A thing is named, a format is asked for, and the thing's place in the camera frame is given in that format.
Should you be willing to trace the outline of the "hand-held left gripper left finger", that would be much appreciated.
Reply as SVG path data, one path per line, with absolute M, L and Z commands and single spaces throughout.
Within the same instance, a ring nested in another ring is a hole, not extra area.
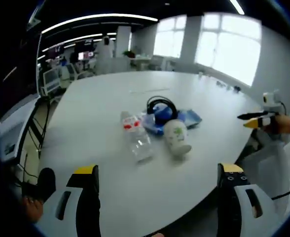
M 78 168 L 61 188 L 55 173 L 44 168 L 37 188 L 44 201 L 36 227 L 45 237 L 99 237 L 100 200 L 98 166 Z

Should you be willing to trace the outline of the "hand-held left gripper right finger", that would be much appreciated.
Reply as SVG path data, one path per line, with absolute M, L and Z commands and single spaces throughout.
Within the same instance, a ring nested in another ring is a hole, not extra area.
M 217 175 L 217 236 L 271 237 L 281 224 L 273 200 L 243 169 L 219 163 Z

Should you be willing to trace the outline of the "person's left hand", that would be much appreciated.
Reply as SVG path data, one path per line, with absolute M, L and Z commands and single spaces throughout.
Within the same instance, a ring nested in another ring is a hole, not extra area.
M 43 215 L 44 202 L 40 199 L 34 199 L 32 197 L 23 197 L 23 206 L 25 208 L 26 216 L 32 223 L 36 223 Z

